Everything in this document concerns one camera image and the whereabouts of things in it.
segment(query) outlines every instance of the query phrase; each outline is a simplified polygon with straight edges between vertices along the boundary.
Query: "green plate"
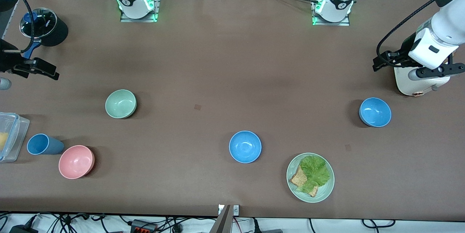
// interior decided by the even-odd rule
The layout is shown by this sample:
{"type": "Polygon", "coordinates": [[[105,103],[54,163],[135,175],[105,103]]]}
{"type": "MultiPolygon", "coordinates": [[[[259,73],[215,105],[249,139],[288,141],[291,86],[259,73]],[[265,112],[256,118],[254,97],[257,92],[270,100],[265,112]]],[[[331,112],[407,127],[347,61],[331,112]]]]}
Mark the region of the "green plate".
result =
{"type": "Polygon", "coordinates": [[[317,203],[320,201],[324,201],[332,192],[332,189],[334,188],[334,171],[332,170],[331,165],[329,165],[329,162],[324,158],[321,157],[318,154],[315,153],[302,153],[295,157],[293,160],[291,160],[291,163],[289,163],[289,166],[287,167],[287,172],[286,172],[286,179],[287,179],[287,185],[289,186],[289,189],[291,192],[296,196],[299,200],[302,200],[304,202],[308,203],[317,203]],[[289,180],[291,180],[292,176],[295,174],[297,171],[297,168],[300,165],[300,161],[307,156],[317,156],[326,162],[326,168],[329,171],[329,180],[326,184],[318,188],[317,195],[312,198],[309,194],[303,193],[300,191],[297,191],[297,186],[292,184],[289,180]]]}

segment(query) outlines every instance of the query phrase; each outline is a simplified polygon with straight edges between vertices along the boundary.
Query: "clear container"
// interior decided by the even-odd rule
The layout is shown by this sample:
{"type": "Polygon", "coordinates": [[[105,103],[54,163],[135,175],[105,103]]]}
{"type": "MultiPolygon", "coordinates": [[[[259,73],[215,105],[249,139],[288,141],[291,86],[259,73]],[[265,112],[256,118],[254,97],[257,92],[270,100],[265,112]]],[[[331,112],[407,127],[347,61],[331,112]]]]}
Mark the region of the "clear container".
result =
{"type": "Polygon", "coordinates": [[[0,163],[18,159],[28,127],[29,119],[14,113],[0,112],[0,163]]]}

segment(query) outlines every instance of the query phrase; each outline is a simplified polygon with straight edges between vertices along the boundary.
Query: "yellow food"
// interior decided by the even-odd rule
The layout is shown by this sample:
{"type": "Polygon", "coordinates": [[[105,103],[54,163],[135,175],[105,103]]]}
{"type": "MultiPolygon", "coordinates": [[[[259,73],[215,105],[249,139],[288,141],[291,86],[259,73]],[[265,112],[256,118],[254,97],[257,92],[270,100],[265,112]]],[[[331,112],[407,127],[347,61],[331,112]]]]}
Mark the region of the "yellow food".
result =
{"type": "Polygon", "coordinates": [[[7,139],[8,139],[8,133],[0,132],[0,152],[5,147],[5,143],[7,142],[7,139]]]}

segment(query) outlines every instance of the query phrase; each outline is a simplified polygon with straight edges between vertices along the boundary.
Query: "tabletop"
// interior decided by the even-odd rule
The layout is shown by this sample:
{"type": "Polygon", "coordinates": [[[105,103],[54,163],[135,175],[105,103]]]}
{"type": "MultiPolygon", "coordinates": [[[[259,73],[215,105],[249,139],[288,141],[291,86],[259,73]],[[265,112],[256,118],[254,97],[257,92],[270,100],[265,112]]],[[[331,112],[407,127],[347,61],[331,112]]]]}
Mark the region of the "tabletop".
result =
{"type": "MultiPolygon", "coordinates": [[[[373,72],[378,41],[427,0],[357,0],[348,27],[312,26],[309,3],[296,0],[161,0],[156,23],[120,23],[114,0],[28,0],[68,25],[55,47],[33,53],[60,79],[8,75],[3,112],[30,119],[37,133],[86,145],[96,156],[84,178],[67,180],[60,155],[0,166],[0,210],[240,216],[465,220],[465,78],[407,97],[391,68],[373,72]],[[107,96],[129,89],[128,119],[105,112],[107,96]],[[363,99],[392,109],[383,128],[359,119],[363,99]],[[231,136],[251,130],[263,150],[236,162],[231,136]],[[314,152],[334,170],[324,201],[289,191],[286,168],[314,152]]],[[[19,3],[5,40],[18,30],[19,3]]],[[[396,50],[437,11],[408,21],[382,48],[396,50]]],[[[463,51],[459,49],[456,60],[463,51]]]]}

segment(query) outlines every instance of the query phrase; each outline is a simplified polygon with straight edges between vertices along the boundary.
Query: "cup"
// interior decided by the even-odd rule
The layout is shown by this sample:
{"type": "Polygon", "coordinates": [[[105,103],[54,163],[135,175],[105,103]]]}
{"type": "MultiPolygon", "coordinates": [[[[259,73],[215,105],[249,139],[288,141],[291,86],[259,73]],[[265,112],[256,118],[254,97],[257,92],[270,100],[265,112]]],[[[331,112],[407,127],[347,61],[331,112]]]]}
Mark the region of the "cup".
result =
{"type": "Polygon", "coordinates": [[[11,87],[11,81],[4,77],[0,77],[0,91],[6,91],[11,87]]]}
{"type": "Polygon", "coordinates": [[[60,154],[65,145],[58,139],[45,134],[36,134],[28,141],[28,152],[32,155],[60,154]]]}

